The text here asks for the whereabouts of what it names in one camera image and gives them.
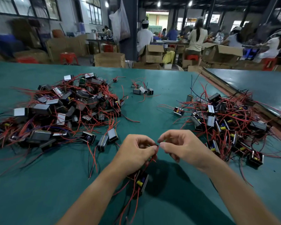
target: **white plastic bag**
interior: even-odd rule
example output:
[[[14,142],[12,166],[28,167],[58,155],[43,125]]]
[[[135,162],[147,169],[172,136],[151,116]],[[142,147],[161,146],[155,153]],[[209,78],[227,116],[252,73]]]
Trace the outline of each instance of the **white plastic bag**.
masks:
[[[116,43],[130,37],[130,28],[123,0],[121,0],[120,8],[115,13],[110,14],[109,18],[113,30],[113,40]]]

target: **green table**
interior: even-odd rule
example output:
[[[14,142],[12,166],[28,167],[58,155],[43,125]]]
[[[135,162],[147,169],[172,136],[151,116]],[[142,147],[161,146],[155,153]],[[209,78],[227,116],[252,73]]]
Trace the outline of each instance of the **green table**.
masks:
[[[177,116],[172,110],[158,108],[157,105],[177,106],[176,100],[185,101],[190,93],[191,75],[193,79],[197,77],[196,73],[166,70],[0,63],[0,112],[27,100],[25,95],[12,90],[11,86],[36,89],[39,84],[54,84],[64,75],[89,72],[108,79],[117,75],[126,76],[114,83],[112,90],[121,96],[123,85],[124,94],[129,99],[122,112],[140,123],[120,118],[117,125],[119,144],[129,133],[145,134],[157,141],[166,130],[179,129],[183,121],[173,125]],[[138,77],[145,77],[149,87],[154,89],[154,94],[161,95],[139,102],[143,96],[132,94],[130,87],[131,79]],[[199,76],[193,88],[197,94],[203,92],[199,82],[207,84]],[[207,92],[212,95],[219,91],[208,85]],[[273,139],[269,139],[269,142],[281,148],[281,142]],[[106,167],[115,154],[114,145],[99,154],[99,169]],[[13,156],[9,148],[0,150],[0,159]],[[97,176],[95,173],[88,180],[87,160],[88,149],[85,144],[70,144],[43,155],[21,171],[14,170],[0,177],[0,224],[56,223]],[[0,160],[0,173],[16,161]],[[239,173],[238,161],[230,165]],[[151,177],[145,193],[139,199],[133,224],[233,224],[228,210],[205,174],[183,161],[174,163],[163,150],[159,150],[157,162],[152,163],[147,171]],[[281,219],[281,159],[266,158],[259,170],[244,166],[243,172],[267,207]],[[100,224],[113,224],[124,199],[128,200],[128,192],[129,189],[124,190],[112,198]],[[135,203],[133,201],[131,204],[129,218],[133,215]]]

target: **yellow cloth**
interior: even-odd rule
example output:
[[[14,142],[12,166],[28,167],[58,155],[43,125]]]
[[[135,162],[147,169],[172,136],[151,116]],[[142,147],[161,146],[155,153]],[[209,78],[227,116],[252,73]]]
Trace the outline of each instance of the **yellow cloth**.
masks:
[[[164,64],[169,64],[169,63],[172,63],[174,62],[174,59],[175,59],[175,52],[174,51],[168,51],[163,59],[162,59],[162,63]]]

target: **red stool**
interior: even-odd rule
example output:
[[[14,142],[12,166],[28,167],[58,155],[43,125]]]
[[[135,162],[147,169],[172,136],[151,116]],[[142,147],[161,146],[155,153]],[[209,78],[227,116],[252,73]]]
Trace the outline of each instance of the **red stool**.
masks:
[[[105,53],[113,53],[113,45],[105,45],[104,46]]]
[[[73,60],[75,59],[77,62],[77,65],[79,65],[77,57],[75,53],[61,53],[60,54],[60,63],[64,63],[64,59],[66,60],[68,65],[71,65],[73,63]]]
[[[38,64],[34,57],[18,57],[17,62],[26,64]]]
[[[199,56],[198,55],[187,55],[186,60],[199,60]]]
[[[273,71],[273,68],[277,63],[276,58],[263,58],[261,61],[264,63],[262,71]]]

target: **person's left hand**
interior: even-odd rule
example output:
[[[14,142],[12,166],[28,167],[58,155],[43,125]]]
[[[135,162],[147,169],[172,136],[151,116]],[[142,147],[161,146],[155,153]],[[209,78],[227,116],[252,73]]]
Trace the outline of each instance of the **person's left hand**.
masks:
[[[139,170],[155,153],[154,140],[145,135],[129,134],[111,163],[126,177]]]

